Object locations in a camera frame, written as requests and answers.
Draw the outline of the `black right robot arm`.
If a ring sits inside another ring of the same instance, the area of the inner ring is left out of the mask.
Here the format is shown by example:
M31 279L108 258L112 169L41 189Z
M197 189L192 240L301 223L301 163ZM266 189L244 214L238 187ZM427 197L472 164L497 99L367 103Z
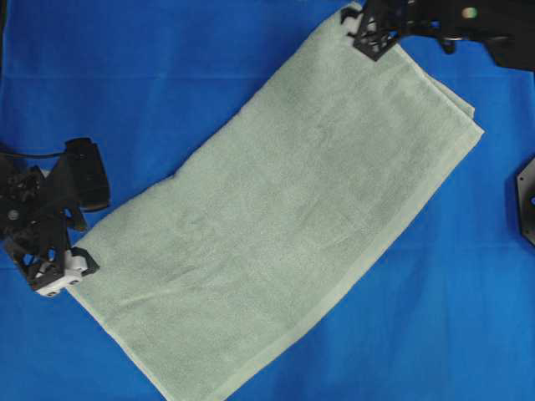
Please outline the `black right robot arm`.
M343 8L340 22L349 18L358 24L347 33L352 46L375 62L402 38L426 37L447 54L466 40L482 44L499 67L534 70L533 1L367 1Z

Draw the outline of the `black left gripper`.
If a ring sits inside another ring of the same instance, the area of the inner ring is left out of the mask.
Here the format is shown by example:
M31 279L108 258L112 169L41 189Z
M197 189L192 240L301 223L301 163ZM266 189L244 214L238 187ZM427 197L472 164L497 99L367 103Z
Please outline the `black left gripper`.
M46 175L37 166L20 170L11 156L3 156L1 239L30 288L41 290L63 277L83 279L99 270L85 249L69 249L67 237L45 238L52 230L38 228L43 221L53 222L61 230L86 230L67 156L59 157ZM15 238L20 233L29 235L29 239Z

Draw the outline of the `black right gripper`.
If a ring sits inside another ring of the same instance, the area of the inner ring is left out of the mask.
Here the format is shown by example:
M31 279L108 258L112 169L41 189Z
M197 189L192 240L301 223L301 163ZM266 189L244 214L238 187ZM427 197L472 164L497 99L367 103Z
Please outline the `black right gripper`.
M363 9L344 8L340 24L353 47L378 61L400 38L438 38L440 7L436 1L367 1Z

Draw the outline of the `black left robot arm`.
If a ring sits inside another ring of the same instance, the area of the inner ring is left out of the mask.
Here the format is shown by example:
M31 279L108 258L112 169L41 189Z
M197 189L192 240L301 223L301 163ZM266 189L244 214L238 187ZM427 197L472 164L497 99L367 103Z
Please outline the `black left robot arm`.
M98 146L88 138L66 142L49 173L23 170L18 155L1 155L1 242L30 288L54 297L96 273L99 265L73 246L70 231L87 231L84 213L110 204L110 185Z

